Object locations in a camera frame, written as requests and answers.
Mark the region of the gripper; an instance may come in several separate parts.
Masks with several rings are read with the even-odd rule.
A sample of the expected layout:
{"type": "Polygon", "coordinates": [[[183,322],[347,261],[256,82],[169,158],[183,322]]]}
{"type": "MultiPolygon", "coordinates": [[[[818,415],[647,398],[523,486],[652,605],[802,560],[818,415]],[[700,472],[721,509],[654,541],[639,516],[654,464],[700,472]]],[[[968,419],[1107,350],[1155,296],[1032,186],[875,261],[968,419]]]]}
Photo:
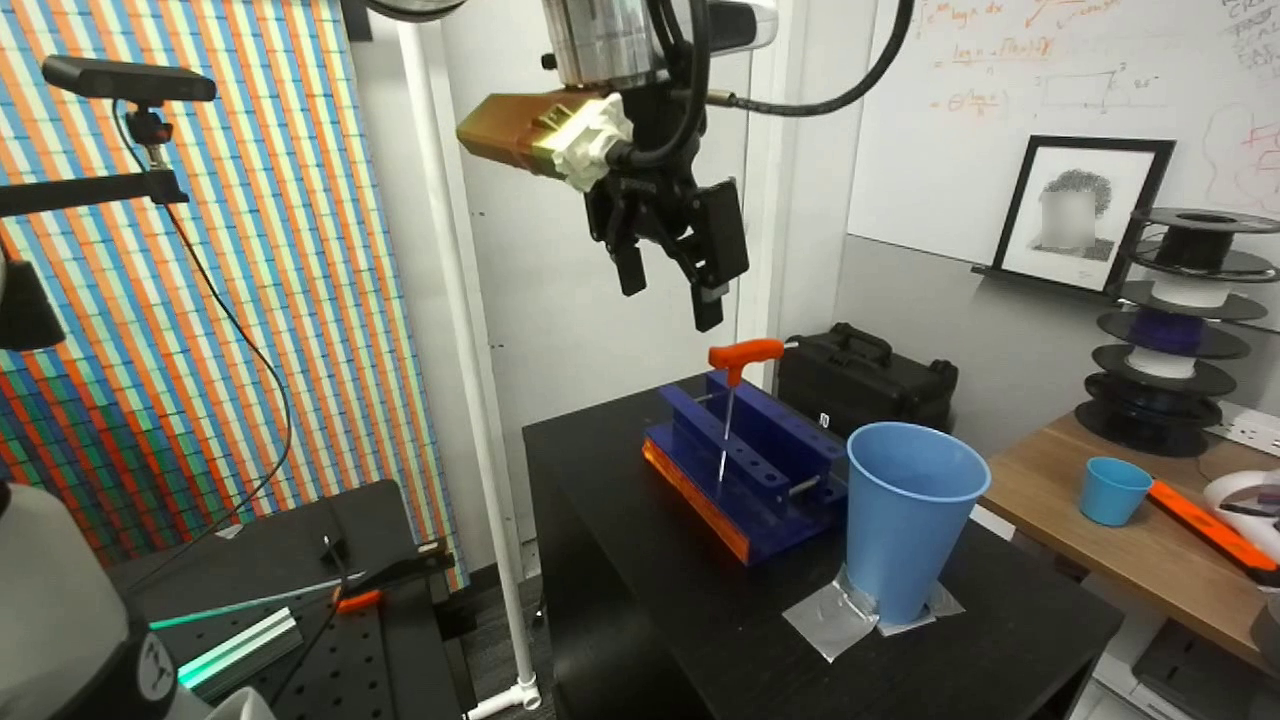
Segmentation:
{"type": "Polygon", "coordinates": [[[608,251],[621,293],[646,288],[640,240],[662,246],[684,273],[692,322],[705,333],[724,319],[731,281],[750,268],[739,183],[700,187],[692,161],[707,129],[704,101],[686,85],[650,85],[611,94],[631,123],[631,154],[585,195],[591,237],[608,251]]]}

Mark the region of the large blue plastic cup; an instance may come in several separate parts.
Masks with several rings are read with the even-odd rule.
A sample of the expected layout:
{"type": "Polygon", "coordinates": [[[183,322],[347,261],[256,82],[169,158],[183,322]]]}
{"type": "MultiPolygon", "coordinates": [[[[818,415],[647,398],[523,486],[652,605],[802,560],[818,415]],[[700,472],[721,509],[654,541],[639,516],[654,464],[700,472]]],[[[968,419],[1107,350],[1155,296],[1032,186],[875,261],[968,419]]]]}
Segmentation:
{"type": "Polygon", "coordinates": [[[881,623],[914,623],[989,488],[989,468],[956,437],[905,421],[856,429],[846,454],[847,583],[881,623]]]}

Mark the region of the white round object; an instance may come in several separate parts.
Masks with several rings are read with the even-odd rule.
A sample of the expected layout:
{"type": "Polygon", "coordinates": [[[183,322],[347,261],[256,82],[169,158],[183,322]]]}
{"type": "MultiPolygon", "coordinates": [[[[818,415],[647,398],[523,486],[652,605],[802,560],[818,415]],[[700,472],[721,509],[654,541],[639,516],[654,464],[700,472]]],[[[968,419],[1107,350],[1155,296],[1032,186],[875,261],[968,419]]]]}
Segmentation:
{"type": "Polygon", "coordinates": [[[1229,473],[1203,496],[1220,521],[1280,564],[1280,469],[1229,473]]]}

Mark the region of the black hard case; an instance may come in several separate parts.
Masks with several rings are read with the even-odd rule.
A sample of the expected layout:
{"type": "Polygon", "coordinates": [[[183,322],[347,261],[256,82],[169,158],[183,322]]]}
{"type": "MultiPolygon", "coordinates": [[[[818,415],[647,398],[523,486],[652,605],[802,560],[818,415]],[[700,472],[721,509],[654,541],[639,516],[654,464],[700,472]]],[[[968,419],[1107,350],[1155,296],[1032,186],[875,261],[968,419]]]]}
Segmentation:
{"type": "Polygon", "coordinates": [[[846,438],[877,421],[954,432],[959,368],[951,361],[919,363],[845,322],[824,333],[792,336],[783,345],[776,397],[828,432],[846,438]]]}

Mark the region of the white pipe stand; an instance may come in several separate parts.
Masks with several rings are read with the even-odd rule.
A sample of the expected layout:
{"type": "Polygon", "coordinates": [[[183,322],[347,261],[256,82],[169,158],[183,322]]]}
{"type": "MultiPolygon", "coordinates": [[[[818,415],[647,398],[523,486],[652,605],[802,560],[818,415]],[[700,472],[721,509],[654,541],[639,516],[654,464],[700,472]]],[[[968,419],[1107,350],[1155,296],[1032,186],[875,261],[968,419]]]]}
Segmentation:
{"type": "Polygon", "coordinates": [[[454,190],[462,188],[463,183],[453,177],[461,169],[460,155],[452,131],[445,128],[445,122],[454,117],[448,95],[448,73],[444,53],[433,50],[429,45],[431,38],[442,35],[430,24],[399,20],[396,27],[425,174],[431,232],[436,241],[454,348],[460,360],[486,524],[516,665],[513,684],[479,701],[465,712],[465,720],[529,720],[532,711],[541,708],[544,698],[520,597],[520,584],[525,578],[522,544],[509,497],[506,438],[497,402],[474,234],[466,201],[453,196],[454,190]]]}

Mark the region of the blue tool holder block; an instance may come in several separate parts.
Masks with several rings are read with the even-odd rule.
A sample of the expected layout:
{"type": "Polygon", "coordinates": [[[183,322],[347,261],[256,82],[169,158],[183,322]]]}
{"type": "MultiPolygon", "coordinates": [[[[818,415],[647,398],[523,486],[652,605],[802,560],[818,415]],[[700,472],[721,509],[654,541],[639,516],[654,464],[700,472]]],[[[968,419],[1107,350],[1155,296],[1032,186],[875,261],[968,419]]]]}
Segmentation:
{"type": "Polygon", "coordinates": [[[731,393],[724,372],[657,393],[669,418],[645,429],[643,456],[744,566],[845,528],[833,436],[746,380],[731,393]]]}

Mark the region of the black framed picture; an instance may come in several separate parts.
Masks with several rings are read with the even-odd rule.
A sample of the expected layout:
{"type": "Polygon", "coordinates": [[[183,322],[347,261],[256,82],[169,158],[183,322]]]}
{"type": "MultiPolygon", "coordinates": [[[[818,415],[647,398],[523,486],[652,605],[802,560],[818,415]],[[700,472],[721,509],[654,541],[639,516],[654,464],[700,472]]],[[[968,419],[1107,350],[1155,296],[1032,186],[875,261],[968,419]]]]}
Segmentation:
{"type": "Polygon", "coordinates": [[[1176,142],[1034,135],[988,272],[1103,293],[1126,270],[1176,142]]]}

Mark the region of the colourful striped panel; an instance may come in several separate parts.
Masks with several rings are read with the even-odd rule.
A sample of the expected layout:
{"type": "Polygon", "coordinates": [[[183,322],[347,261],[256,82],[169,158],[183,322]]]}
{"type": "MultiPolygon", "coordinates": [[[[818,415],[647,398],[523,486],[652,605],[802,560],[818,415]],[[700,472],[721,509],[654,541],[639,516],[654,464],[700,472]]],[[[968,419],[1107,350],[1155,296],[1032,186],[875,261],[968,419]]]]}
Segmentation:
{"type": "Polygon", "coordinates": [[[0,351],[0,480],[59,497],[106,564],[380,479],[461,552],[353,27],[343,0],[0,0],[0,187],[134,170],[113,105],[47,86],[46,56],[218,85],[163,110],[172,214],[0,220],[67,334],[0,351]]]}

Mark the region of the black and orange clamp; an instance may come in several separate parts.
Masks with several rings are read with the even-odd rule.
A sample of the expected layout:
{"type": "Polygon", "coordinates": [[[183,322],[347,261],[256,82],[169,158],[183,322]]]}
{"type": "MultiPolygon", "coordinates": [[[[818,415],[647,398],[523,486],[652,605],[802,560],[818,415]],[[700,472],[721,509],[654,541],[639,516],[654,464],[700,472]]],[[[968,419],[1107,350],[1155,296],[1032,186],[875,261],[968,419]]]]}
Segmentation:
{"type": "Polygon", "coordinates": [[[454,555],[444,544],[438,541],[422,543],[412,553],[343,580],[333,591],[328,605],[335,615],[375,609],[390,589],[410,582],[429,580],[453,566],[454,555]]]}

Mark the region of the wooden table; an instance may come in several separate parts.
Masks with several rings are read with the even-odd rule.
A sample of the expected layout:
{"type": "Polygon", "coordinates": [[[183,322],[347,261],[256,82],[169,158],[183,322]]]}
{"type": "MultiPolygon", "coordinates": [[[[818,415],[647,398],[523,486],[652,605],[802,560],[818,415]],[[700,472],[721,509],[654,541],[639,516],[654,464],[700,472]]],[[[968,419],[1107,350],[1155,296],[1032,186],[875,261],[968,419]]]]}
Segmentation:
{"type": "Polygon", "coordinates": [[[1275,457],[1213,439],[1198,459],[1160,457],[1094,436],[1066,413],[989,457],[993,484],[980,505],[1055,553],[1097,571],[1135,597],[1257,669],[1280,678],[1251,638],[1265,601],[1254,583],[1167,514],[1144,503],[1123,528],[1079,511],[1085,462],[1119,457],[1202,502],[1210,480],[1275,468],[1275,457]]]}

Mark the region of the stack of filament spools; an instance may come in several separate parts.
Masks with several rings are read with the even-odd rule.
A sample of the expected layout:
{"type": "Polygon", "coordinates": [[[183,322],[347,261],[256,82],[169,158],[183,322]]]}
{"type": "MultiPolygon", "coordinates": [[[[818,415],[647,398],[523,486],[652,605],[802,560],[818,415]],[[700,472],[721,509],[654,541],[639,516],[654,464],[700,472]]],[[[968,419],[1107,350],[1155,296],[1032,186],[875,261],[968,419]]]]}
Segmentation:
{"type": "Polygon", "coordinates": [[[1139,209],[1132,219],[1140,238],[1123,256],[1143,275],[1110,290],[1121,307],[1097,320],[1110,343],[1093,350],[1089,398],[1074,415],[1114,445],[1198,457],[1208,429],[1222,421],[1219,400],[1236,388],[1222,363],[1251,351],[1228,324],[1266,315],[1240,287],[1280,282],[1279,265],[1235,249],[1235,238],[1280,234],[1280,222],[1190,208],[1139,209]]]}

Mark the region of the white power strip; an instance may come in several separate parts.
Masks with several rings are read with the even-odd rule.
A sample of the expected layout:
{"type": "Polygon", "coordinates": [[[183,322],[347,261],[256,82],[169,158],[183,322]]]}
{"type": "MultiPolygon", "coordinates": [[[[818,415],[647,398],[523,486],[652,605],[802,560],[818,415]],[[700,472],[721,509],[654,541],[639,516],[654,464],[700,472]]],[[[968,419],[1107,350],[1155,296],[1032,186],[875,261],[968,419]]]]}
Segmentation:
{"type": "Polygon", "coordinates": [[[1280,457],[1280,416],[1220,401],[1221,419],[1208,433],[1260,452],[1280,457]]]}

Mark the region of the orange and black tool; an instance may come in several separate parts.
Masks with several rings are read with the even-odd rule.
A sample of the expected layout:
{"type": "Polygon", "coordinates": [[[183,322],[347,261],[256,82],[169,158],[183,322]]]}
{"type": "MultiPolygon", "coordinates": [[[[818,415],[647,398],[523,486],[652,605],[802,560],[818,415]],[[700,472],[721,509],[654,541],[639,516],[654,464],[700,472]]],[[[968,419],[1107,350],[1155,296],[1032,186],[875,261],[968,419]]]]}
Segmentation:
{"type": "Polygon", "coordinates": [[[1257,550],[1228,524],[1206,512],[1162,480],[1153,480],[1147,498],[1238,566],[1260,588],[1280,591],[1280,564],[1257,550]]]}

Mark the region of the grey box under table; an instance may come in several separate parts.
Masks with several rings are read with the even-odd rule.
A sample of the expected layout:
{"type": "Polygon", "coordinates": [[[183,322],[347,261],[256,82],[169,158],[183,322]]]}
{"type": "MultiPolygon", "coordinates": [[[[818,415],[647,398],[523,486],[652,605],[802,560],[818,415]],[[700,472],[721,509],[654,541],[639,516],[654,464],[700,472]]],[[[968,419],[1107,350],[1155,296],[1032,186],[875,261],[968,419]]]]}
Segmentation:
{"type": "Polygon", "coordinates": [[[1088,720],[1280,720],[1280,679],[1124,591],[1085,588],[1123,612],[1094,666],[1088,720]]]}

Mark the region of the orange handled screwdriver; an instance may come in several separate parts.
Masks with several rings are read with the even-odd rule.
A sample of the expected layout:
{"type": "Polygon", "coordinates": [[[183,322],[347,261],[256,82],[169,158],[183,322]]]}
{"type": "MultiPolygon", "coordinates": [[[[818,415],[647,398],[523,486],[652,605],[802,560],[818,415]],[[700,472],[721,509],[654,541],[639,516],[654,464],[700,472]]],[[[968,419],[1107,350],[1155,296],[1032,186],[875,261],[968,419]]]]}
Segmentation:
{"type": "Polygon", "coordinates": [[[717,346],[709,348],[708,351],[707,360],[709,366],[714,370],[722,370],[726,373],[726,387],[728,391],[724,405],[719,466],[717,473],[718,486],[723,483],[727,469],[728,442],[732,430],[731,425],[733,420],[735,401],[737,388],[742,382],[742,374],[745,369],[753,364],[781,359],[786,347],[787,345],[782,340],[760,338],[735,345],[717,346]]]}

